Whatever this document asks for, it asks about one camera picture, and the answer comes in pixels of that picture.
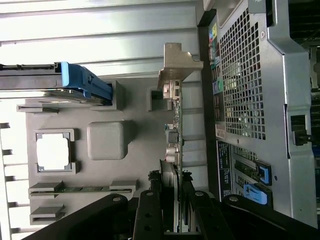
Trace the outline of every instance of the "blue drive tray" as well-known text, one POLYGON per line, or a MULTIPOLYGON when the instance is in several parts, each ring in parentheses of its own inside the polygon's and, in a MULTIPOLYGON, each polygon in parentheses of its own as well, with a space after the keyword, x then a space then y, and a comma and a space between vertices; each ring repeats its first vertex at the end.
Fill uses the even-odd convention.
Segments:
POLYGON ((94 94, 98 97, 112 101, 112 87, 98 78, 94 73, 83 66, 70 64, 66 61, 62 61, 60 64, 62 86, 64 88, 81 89, 83 90, 85 98, 91 98, 91 95, 94 94))

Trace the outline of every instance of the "blue release latch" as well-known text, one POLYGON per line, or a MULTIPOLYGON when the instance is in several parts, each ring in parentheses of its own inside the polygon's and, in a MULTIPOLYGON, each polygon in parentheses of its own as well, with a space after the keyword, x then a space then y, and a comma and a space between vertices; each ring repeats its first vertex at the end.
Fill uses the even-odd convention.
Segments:
POLYGON ((258 172, 258 181, 266 186, 272 185, 271 166, 263 161, 255 160, 256 171, 258 172))
POLYGON ((256 187, 254 184, 245 184, 244 188, 244 196, 247 199, 250 199, 258 204, 266 205, 268 203, 267 194, 256 187))
POLYGON ((112 101, 112 87, 98 78, 94 73, 83 66, 70 64, 66 61, 62 61, 60 64, 63 87, 83 90, 84 97, 88 99, 93 94, 112 101))

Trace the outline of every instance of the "rear panel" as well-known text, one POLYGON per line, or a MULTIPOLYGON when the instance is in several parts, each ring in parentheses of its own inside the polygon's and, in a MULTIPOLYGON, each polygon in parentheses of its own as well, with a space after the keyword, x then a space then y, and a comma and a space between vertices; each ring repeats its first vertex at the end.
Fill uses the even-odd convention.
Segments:
POLYGON ((316 227, 312 145, 295 145, 291 124, 302 117, 311 133, 308 53, 290 38, 288 1, 267 2, 243 0, 209 26, 216 137, 229 144, 234 194, 257 184, 276 211, 316 227))

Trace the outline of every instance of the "port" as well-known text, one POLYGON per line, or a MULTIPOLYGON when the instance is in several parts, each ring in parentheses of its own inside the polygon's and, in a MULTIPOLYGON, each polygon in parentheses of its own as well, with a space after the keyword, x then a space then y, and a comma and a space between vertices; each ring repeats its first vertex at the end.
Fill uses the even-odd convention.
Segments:
POLYGON ((256 169, 242 163, 241 161, 234 160, 234 168, 240 171, 241 173, 247 175, 249 178, 252 178, 256 181, 259 179, 259 174, 256 169))

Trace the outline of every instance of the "metal bracket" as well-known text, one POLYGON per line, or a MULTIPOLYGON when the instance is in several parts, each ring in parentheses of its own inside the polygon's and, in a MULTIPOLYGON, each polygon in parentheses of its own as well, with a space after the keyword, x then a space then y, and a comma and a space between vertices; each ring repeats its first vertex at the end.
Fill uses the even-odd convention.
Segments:
POLYGON ((190 52, 182 51, 181 43, 164 44, 164 67, 159 72, 158 86, 162 90, 164 84, 171 80, 183 81, 194 71, 204 68, 203 61, 194 61, 190 52))

